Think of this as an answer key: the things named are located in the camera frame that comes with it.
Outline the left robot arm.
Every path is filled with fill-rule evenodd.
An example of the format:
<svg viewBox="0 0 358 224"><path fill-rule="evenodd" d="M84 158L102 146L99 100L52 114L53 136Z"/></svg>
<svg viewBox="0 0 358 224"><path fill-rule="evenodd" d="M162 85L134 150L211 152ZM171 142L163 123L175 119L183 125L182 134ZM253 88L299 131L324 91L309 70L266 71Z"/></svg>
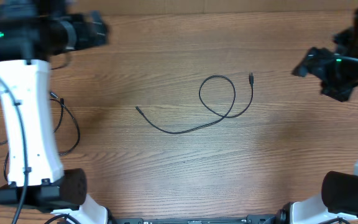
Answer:
<svg viewBox="0 0 358 224"><path fill-rule="evenodd" d="M98 11L70 14L66 1L0 4L0 102L9 146L0 205L35 209L69 223L113 223L87 193L85 172L64 169L50 109L50 58L106 44Z"/></svg>

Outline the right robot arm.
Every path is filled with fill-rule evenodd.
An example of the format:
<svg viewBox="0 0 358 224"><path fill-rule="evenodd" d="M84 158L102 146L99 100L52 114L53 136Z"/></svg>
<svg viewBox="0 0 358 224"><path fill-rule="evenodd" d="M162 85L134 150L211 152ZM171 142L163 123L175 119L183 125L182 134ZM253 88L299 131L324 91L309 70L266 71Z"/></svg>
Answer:
<svg viewBox="0 0 358 224"><path fill-rule="evenodd" d="M321 94L345 103L358 87L358 8L353 22L333 37L335 48L312 47L292 71L296 77L314 75ZM352 172L329 171L319 193L290 202L278 211L275 223L352 223L358 220L358 153Z"/></svg>

